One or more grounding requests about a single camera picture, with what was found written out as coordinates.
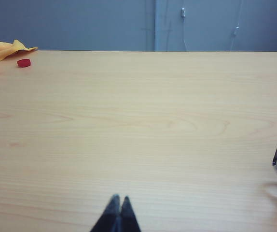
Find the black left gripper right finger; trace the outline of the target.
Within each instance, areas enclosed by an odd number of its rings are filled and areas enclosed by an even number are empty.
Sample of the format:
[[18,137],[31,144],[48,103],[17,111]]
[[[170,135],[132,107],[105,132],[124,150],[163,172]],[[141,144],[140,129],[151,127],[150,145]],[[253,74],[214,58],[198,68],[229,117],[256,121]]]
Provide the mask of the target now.
[[141,232],[130,198],[125,196],[120,211],[121,232]]

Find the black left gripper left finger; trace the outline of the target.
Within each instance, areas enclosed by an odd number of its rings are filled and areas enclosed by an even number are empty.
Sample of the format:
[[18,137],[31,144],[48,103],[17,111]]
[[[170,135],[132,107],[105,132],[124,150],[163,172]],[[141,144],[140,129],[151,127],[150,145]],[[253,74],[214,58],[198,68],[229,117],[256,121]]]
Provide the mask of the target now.
[[101,216],[91,229],[91,232],[119,232],[120,231],[120,197],[111,196]]

